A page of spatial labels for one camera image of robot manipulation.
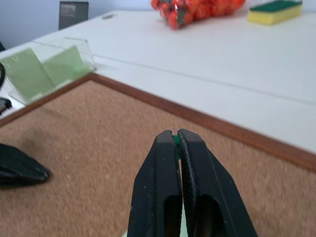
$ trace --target wooden board edge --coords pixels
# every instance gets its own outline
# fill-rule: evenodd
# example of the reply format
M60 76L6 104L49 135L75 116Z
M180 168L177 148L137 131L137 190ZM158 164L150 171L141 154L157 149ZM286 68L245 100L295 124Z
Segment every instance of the wooden board edge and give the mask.
M234 125L216 117L203 114L104 76L94 74L91 79L96 83L102 84L135 99L141 100L149 105L155 106L198 125L241 141L277 158L289 161L309 171L316 172L316 154L304 151L300 148L250 131L246 128Z
M88 74L82 78L80 78L79 80L76 80L54 92L52 92L51 94L33 102L32 104L12 113L11 115L8 115L7 117L4 117L2 119L0 119L0 127L12 122L13 120L31 112L32 110L44 105L45 103L59 97L60 95L76 88L77 86L87 82L88 80L91 80L91 77L94 77L94 74Z

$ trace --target green paper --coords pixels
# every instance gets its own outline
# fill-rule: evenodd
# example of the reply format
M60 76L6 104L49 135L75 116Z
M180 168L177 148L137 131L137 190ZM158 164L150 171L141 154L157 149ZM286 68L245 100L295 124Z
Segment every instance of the green paper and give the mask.
M30 48L1 59L0 62L5 67L7 78L26 103L55 88L42 63Z
M83 63L75 45L52 57L43 66L56 86L82 78L93 71L92 67Z
M252 7L251 11L261 11L261 12L276 12L281 10L286 10L290 7L295 7L301 5L302 2L289 1L289 0L278 0L263 4L260 6Z

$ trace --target sponge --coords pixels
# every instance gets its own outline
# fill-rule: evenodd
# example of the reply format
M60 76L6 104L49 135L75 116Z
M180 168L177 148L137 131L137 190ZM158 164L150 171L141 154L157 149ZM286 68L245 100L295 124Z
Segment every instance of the sponge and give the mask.
M301 14L302 2L277 0L250 9L248 21L273 25Z

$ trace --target white table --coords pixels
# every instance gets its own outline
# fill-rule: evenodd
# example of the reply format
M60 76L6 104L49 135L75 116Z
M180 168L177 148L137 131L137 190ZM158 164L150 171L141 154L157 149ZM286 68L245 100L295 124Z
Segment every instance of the white table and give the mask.
M273 27L237 15L176 32L156 12L110 14L35 42L87 39L98 74L316 153L316 14Z

